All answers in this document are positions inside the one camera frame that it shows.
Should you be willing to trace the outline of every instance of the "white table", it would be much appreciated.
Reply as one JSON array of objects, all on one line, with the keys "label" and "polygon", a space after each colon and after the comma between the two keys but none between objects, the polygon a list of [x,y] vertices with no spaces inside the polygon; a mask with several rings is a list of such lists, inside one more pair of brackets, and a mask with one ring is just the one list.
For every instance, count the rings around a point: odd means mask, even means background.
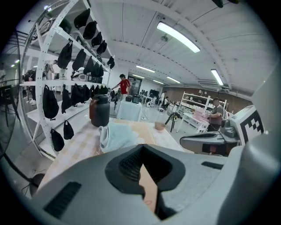
[{"label": "white table", "polygon": [[145,95],[140,95],[141,97],[142,97],[142,100],[141,100],[141,103],[143,102],[143,100],[145,99],[145,101],[144,101],[144,105],[146,104],[146,99],[148,98],[148,99],[151,99],[151,101],[152,101],[152,99],[153,98],[151,98],[151,97],[148,97],[148,96],[145,96]]},{"label": "white table", "polygon": [[122,120],[140,121],[142,112],[141,103],[127,102],[123,99],[120,102],[116,118]]},{"label": "white table", "polygon": [[186,120],[186,122],[188,122],[189,124],[191,124],[192,126],[197,128],[196,133],[203,133],[203,132],[205,132],[207,130],[207,128],[208,128],[208,125],[209,125],[208,122],[203,121],[203,120],[198,120],[198,119],[194,118],[192,114],[184,112],[184,116],[183,116],[183,118],[182,118],[182,120],[180,122],[180,125],[179,125],[179,127],[177,129],[177,132],[179,132],[180,127],[181,127],[181,125],[182,125],[184,120]]}]

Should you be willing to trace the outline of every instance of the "ceiling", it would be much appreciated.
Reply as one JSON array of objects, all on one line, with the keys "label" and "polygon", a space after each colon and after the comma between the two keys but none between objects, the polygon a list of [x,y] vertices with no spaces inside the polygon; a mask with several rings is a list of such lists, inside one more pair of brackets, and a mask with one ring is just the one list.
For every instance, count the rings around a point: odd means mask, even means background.
[{"label": "ceiling", "polygon": [[[224,0],[90,0],[108,46],[119,66],[149,79],[199,86],[214,80],[217,69],[225,86],[251,95],[270,75],[279,51],[262,22],[246,4]],[[157,30],[159,21],[172,26],[201,49],[194,53]],[[155,73],[136,68],[136,64]]]}]

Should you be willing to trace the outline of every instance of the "light blue cloth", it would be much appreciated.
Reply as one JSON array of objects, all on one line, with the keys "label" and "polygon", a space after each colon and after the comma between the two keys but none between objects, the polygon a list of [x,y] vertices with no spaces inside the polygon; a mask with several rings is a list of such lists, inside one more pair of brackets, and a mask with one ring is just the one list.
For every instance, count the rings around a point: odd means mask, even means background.
[{"label": "light blue cloth", "polygon": [[100,148],[103,153],[137,144],[137,138],[127,124],[111,123],[99,127],[101,133]]}]

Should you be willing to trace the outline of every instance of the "floor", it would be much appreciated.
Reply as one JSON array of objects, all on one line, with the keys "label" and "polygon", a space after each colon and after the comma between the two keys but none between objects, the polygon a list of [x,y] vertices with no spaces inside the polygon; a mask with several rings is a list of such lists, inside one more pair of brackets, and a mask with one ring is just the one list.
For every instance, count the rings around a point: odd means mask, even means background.
[{"label": "floor", "polygon": [[[57,100],[61,100],[61,95],[56,95]],[[36,109],[36,106],[32,106],[28,102],[26,102],[25,98],[25,111],[29,112]],[[160,113],[157,110],[157,106],[154,107],[143,107],[143,112],[141,114],[141,122],[149,122],[154,123],[155,121],[166,122],[168,119],[168,115],[166,111]],[[110,104],[110,117],[116,118],[116,111],[114,111],[114,103]],[[179,126],[180,119],[176,120],[175,127],[171,132],[172,137],[179,143],[180,138],[186,136],[188,134],[194,134],[195,129],[191,127],[189,124],[184,122],[182,124],[181,129],[177,133],[176,130]],[[35,130],[36,123],[32,120],[29,120],[30,128]],[[166,129],[170,132],[172,122],[169,121]],[[37,173],[45,173],[49,166],[52,164],[52,161],[44,156],[41,156],[37,151],[35,145],[32,142],[28,142],[24,137],[23,129],[21,123],[16,120],[14,132],[11,137],[10,144],[7,148],[7,155],[11,158],[14,164],[29,178],[33,177]],[[39,143],[44,139],[44,134],[42,128],[39,128],[38,135],[36,137],[37,142]],[[1,159],[2,165],[8,168],[8,175],[17,189],[22,192],[22,194],[26,195],[28,198],[31,198],[29,190],[28,190],[28,182],[21,178],[16,172],[9,168],[7,162],[4,159]]]}]

